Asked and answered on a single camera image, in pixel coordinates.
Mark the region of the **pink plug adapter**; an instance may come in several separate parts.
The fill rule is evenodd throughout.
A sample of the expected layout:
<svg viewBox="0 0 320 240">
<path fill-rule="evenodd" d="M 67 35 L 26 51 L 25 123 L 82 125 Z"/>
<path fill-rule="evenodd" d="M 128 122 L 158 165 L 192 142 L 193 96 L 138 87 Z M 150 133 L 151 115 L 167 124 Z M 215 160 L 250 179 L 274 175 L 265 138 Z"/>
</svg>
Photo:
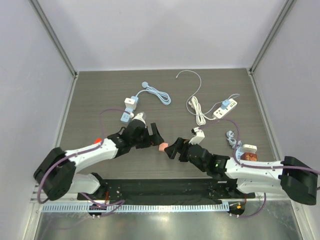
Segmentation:
<svg viewBox="0 0 320 240">
<path fill-rule="evenodd" d="M 160 152 L 165 152 L 165 148 L 167 148 L 167 147 L 168 147 L 168 143 L 163 142 L 158 146 L 158 150 Z"/>
</svg>

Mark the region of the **blue power strip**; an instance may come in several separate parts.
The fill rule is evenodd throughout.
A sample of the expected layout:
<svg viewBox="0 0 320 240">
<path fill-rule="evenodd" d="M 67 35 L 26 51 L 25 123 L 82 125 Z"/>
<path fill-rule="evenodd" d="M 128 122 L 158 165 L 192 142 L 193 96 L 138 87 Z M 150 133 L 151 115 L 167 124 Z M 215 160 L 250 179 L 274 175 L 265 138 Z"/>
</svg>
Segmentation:
<svg viewBox="0 0 320 240">
<path fill-rule="evenodd" d="M 133 117 L 132 117 L 132 115 L 134 115 L 134 114 L 133 114 L 133 111 L 134 111 L 134 110 L 131 109 L 131 108 L 126 108 L 126 109 L 124 110 L 121 118 L 120 118 L 120 121 L 121 121 L 122 123 L 124 123 L 124 124 L 129 123 L 129 122 L 131 121 L 131 119 L 133 118 Z"/>
</svg>

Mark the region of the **white cube charger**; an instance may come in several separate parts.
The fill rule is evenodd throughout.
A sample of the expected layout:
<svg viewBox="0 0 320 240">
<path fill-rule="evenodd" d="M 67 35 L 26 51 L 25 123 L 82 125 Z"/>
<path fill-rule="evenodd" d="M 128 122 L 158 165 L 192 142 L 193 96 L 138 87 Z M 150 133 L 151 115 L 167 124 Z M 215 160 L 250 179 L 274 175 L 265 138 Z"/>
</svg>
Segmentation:
<svg viewBox="0 0 320 240">
<path fill-rule="evenodd" d="M 130 98 L 127 97 L 124 100 L 125 107 L 131 110 L 135 110 L 137 108 L 138 102 L 139 98 L 137 96 L 131 96 Z"/>
</svg>

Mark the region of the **red cube socket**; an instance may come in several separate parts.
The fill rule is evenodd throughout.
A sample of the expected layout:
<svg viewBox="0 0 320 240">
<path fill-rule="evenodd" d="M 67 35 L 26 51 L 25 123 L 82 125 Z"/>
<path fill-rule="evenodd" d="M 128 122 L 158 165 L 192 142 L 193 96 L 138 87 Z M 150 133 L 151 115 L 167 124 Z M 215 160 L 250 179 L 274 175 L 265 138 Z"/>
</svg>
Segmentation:
<svg viewBox="0 0 320 240">
<path fill-rule="evenodd" d="M 97 138 L 95 141 L 94 141 L 94 144 L 101 144 L 103 141 L 102 138 Z"/>
</svg>

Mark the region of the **white usb power strip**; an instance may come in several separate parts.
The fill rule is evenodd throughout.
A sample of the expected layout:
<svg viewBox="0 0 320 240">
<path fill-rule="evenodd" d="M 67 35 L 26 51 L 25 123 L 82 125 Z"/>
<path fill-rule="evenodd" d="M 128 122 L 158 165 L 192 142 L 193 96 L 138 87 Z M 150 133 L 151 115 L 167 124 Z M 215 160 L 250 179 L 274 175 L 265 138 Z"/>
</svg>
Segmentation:
<svg viewBox="0 0 320 240">
<path fill-rule="evenodd" d="M 229 112 L 231 112 L 238 104 L 237 101 L 235 101 L 233 98 L 229 98 L 229 101 L 230 101 L 230 104 L 226 109 L 221 109 L 221 107 L 219 107 L 216 111 L 213 112 L 212 116 L 214 120 L 222 119 Z"/>
</svg>

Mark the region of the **blue usb charger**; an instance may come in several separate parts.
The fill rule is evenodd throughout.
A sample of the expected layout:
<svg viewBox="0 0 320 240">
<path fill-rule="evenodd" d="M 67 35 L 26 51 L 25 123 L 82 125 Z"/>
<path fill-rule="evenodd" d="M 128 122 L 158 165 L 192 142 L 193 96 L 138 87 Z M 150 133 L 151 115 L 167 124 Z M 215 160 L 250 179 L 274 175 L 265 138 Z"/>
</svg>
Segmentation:
<svg viewBox="0 0 320 240">
<path fill-rule="evenodd" d="M 229 106 L 229 104 L 230 104 L 230 100 L 229 100 L 229 99 L 225 99 L 225 100 L 221 103 L 220 108 L 221 108 L 222 110 L 225 110 L 225 109 Z"/>
</svg>

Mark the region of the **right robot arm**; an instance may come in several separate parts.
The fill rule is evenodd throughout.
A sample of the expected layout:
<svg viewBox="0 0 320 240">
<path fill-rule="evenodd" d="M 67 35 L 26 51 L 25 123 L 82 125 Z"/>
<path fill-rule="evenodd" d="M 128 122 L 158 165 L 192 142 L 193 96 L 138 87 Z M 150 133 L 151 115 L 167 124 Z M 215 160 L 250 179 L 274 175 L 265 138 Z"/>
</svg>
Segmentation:
<svg viewBox="0 0 320 240">
<path fill-rule="evenodd" d="M 309 206 L 317 203 L 320 173 L 295 157 L 285 156 L 283 161 L 271 162 L 238 160 L 210 153 L 181 137 L 163 151 L 170 159 L 179 154 L 179 161 L 193 164 L 218 182 L 228 182 L 225 191 L 231 198 L 242 193 L 266 193 L 286 196 Z"/>
</svg>

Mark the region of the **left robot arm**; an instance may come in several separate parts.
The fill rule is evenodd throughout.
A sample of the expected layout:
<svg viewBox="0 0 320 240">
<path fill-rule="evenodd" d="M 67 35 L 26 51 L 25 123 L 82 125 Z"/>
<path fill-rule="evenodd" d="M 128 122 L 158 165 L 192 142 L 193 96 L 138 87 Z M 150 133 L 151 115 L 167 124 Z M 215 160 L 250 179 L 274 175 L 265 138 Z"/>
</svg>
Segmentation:
<svg viewBox="0 0 320 240">
<path fill-rule="evenodd" d="M 101 161 L 127 154 L 131 148 L 144 149 L 164 143 L 155 123 L 151 124 L 151 130 L 149 133 L 144 120 L 134 119 L 119 132 L 95 144 L 67 151 L 53 148 L 33 174 L 39 184 L 38 192 L 44 192 L 50 201 L 56 201 L 67 193 L 84 193 L 94 200 L 103 199 L 108 187 L 102 177 L 94 172 L 87 175 L 79 172 Z"/>
</svg>

